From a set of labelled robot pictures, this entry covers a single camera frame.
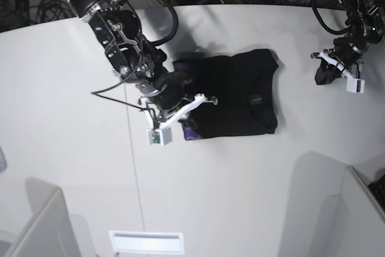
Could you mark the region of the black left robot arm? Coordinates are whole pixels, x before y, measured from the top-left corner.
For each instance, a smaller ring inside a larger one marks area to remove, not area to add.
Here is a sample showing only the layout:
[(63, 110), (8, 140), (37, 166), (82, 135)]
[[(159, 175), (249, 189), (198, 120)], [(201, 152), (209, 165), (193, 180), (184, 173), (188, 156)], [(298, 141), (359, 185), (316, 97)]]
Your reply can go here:
[(322, 19), (317, 0), (311, 0), (312, 11), (319, 24), (336, 36), (333, 47), (314, 52), (313, 59), (321, 61), (315, 74), (317, 85), (331, 84), (335, 79), (346, 78), (346, 90), (363, 93), (365, 82), (361, 79), (362, 58), (372, 45), (384, 39), (384, 20), (374, 0), (337, 0), (346, 11), (346, 28), (331, 29)]

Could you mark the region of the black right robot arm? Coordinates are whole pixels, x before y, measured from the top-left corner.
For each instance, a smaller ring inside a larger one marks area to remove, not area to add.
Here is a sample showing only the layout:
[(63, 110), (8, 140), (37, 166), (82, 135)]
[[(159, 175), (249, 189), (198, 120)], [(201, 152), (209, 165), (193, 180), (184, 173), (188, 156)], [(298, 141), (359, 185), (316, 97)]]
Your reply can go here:
[(68, 0), (76, 15), (89, 24), (121, 84), (136, 88), (160, 111), (174, 111), (194, 100), (185, 92), (187, 74), (169, 72), (164, 67), (167, 55), (160, 46), (174, 38), (179, 18), (168, 0), (159, 0), (172, 18), (171, 31), (150, 41), (143, 34), (137, 12), (125, 5), (130, 0)]

